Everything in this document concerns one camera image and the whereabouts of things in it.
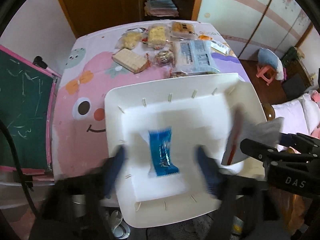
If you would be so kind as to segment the pastel wardrobe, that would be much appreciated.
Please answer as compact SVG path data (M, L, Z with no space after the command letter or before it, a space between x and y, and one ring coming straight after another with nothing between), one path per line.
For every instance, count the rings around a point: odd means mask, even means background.
M319 34L296 0L202 0L197 20L211 24L203 35L226 42L239 59L259 48L282 57L300 44L306 56L319 49Z

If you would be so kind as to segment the green chalkboard pink frame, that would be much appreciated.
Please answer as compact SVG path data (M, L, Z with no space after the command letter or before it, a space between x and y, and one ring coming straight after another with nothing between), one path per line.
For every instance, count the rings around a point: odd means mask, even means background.
M1 47L1 121L25 174L52 170L51 116L57 76Z

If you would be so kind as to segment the white pillow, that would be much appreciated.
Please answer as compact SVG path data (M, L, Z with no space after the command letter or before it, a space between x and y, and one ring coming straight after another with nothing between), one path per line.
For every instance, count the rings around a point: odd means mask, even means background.
M282 132L311 135L319 126L319 105L307 93L291 101L272 105L275 118L282 117Z

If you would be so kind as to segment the yellow cake pack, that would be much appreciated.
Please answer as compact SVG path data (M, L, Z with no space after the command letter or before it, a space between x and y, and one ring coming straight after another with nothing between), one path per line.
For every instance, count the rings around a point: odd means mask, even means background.
M164 48L169 41L170 32L165 24L153 24L148 28L148 47L155 50Z
M129 49L133 50L140 39L142 38L142 33L137 31L129 31L127 33L124 33L121 38L118 40L116 44L116 49Z

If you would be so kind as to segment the white plastic tray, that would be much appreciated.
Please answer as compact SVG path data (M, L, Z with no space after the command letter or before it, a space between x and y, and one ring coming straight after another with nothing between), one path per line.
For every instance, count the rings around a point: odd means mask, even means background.
M207 191L195 147L203 145L210 157L222 160L235 106L252 122L265 121L252 84L236 73L118 87L104 103L108 150L120 144L126 148L116 196L125 222L134 228L178 223L216 210L220 202ZM171 161L180 172L150 178L148 131L166 127L172 129Z

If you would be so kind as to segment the small blue snack packet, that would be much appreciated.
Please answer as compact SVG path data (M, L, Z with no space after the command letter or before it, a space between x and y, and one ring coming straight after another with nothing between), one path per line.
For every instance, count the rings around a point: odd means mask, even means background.
M151 165L149 177L162 177L179 173L179 168L171 161L171 127L148 131Z

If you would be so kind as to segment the silver white snack bag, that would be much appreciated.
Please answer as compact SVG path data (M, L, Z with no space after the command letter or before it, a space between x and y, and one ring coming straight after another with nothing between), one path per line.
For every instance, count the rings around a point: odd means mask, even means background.
M264 145L275 147L280 142L283 122L284 118L279 117L272 121L254 124L242 107L236 106L233 109L233 124L221 164L229 166L247 158L240 150L240 143L244 139L251 139Z

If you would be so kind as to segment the pink plastic stool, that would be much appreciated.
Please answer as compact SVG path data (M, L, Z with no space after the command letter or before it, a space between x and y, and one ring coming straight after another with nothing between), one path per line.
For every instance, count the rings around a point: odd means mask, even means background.
M275 79L276 77L276 71L271 65L260 65L257 64L257 73L256 77L263 79L266 84L269 86L271 82Z

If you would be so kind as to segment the nut bar pack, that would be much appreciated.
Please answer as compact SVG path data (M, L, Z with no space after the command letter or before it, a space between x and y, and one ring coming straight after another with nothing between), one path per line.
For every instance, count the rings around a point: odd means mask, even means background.
M170 72L169 77L175 78L175 77L186 77L189 76L186 72Z
M157 66L163 67L174 62L174 54L170 50L163 50L157 53L154 57L154 63Z

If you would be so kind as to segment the brown wooden door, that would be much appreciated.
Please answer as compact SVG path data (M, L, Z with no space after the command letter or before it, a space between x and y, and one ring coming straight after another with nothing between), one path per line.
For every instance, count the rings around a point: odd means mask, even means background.
M75 37L140 20L139 0L58 0Z

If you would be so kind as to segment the large clear blue snack bag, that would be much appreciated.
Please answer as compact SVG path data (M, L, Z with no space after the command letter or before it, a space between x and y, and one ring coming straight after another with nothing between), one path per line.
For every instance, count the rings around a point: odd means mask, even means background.
M172 51L174 54L172 72L186 72L188 75L220 73L212 58L209 41L174 41L172 42Z

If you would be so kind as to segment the orange white snack packet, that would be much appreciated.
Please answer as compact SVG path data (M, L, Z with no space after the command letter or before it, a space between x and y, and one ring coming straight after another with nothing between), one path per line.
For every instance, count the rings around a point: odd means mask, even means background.
M230 55L231 48L227 44L222 43L220 41L216 41L213 38L203 34L199 35L198 38L199 40L209 41L210 47L213 51L226 56Z

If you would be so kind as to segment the beige wafer biscuit pack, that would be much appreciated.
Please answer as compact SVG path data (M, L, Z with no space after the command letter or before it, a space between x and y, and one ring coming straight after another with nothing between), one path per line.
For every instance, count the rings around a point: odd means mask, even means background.
M114 53L112 60L133 74L138 74L150 66L146 54L137 53L127 48Z

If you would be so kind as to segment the folded towels stack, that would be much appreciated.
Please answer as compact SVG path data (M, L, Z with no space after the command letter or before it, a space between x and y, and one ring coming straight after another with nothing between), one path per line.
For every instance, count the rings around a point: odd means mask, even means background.
M172 0L147 0L144 6L145 16L178 17L179 12Z

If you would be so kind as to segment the orange pastry pack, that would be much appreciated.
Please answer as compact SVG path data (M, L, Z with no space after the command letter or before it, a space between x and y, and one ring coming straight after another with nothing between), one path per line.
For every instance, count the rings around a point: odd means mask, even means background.
M197 35L195 32L195 28L190 23L183 22L172 22L171 24L171 35L175 38L182 39L196 39Z

